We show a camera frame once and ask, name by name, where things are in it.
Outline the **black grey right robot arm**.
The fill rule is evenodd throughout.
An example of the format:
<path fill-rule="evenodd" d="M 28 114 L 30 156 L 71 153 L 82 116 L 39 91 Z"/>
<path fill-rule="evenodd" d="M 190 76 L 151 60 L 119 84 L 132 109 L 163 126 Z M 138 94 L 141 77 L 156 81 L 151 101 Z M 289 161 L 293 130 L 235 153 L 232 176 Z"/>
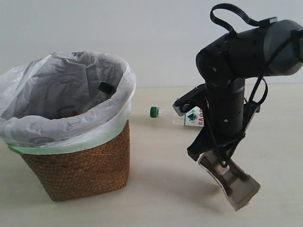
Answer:
<path fill-rule="evenodd" d="M 246 79 L 289 76 L 303 65 L 303 28 L 292 20 L 270 18 L 254 29 L 228 33 L 196 56 L 196 66 L 205 83 L 188 93 L 182 110 L 199 107 L 204 128 L 188 147 L 193 160 L 208 151 L 219 162 L 229 163 L 246 129 L 264 99 L 245 99 Z"/>

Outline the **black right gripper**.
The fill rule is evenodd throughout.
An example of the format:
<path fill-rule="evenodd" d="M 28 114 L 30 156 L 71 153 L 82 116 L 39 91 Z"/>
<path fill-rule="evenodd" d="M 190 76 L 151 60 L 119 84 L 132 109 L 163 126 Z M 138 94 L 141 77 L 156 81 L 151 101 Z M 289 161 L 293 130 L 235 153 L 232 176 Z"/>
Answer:
<path fill-rule="evenodd" d="M 201 154 L 215 149 L 216 139 L 235 138 L 243 128 L 245 79 L 236 79 L 223 87 L 206 83 L 206 99 L 211 129 L 201 129 L 187 154 L 197 161 Z M 224 160 L 229 163 L 238 144 L 245 138 L 240 135 L 234 142 L 223 147 Z"/>

